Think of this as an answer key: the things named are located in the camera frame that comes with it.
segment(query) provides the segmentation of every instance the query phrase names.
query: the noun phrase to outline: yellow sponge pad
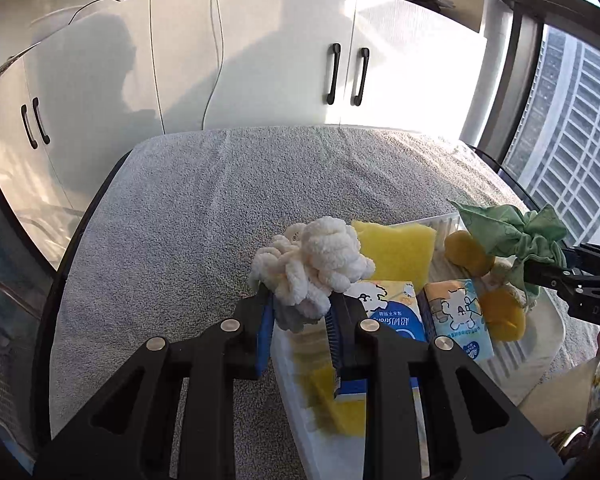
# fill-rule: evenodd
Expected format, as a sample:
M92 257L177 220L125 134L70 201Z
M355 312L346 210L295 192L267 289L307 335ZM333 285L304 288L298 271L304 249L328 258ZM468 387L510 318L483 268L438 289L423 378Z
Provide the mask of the yellow sponge pad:
M314 370L311 373L311 381L338 432L349 436L365 436L366 401L333 400L333 367L327 365Z
M411 282L416 293L429 281L436 230L426 225L389 227L354 220L360 252L376 264L372 280Z

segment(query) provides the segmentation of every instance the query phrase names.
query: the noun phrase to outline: yellow ball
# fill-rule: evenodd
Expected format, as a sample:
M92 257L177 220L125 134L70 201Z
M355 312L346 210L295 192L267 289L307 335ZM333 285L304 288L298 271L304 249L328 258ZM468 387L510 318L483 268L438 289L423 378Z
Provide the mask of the yellow ball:
M445 256L472 276L484 276L495 261L495 256L486 254L469 231L455 231L445 238Z

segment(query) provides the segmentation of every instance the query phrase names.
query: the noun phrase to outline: tissue pack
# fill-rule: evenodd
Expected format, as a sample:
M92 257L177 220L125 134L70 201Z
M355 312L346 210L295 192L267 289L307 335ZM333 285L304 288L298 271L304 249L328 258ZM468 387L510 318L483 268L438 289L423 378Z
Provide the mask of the tissue pack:
M427 340L413 283L361 280L353 283L344 294L358 298L368 317L393 328L401 336ZM411 386L417 385L417 380L411 378ZM336 375L334 396L336 400L363 399L366 396L366 380L341 381Z
M418 295L429 341L446 335L475 360L493 356L487 325L471 280L427 283Z

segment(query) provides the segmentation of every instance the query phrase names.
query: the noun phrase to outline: green cloth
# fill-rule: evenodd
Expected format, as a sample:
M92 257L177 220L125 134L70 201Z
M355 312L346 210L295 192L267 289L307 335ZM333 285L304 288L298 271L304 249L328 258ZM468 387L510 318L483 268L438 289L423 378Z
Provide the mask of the green cloth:
M449 202L458 209L465 227L487 254L516 257L507 279L525 291L527 301L539 293L537 285L524 280L524 263L528 259L566 267L558 242L568 231L551 205L540 212L522 214L512 205L478 207Z

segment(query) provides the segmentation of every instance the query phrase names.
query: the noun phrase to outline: white cabinet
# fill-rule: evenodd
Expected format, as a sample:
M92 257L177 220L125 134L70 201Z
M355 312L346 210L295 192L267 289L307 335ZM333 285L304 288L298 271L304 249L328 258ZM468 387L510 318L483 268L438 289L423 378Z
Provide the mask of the white cabinet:
M485 39L403 0L357 0L341 124L457 139L474 95ZM362 101L363 58L368 48Z
M163 133L149 0L125 0L59 30L25 56L42 144L73 208L85 211L118 159Z
M218 2L222 65L205 129L337 124L355 0ZM335 43L340 62L329 105Z
M57 269L80 216L43 146L21 58L0 76L0 189L33 243Z
M202 129L220 69L216 0L151 0L155 81L166 134Z

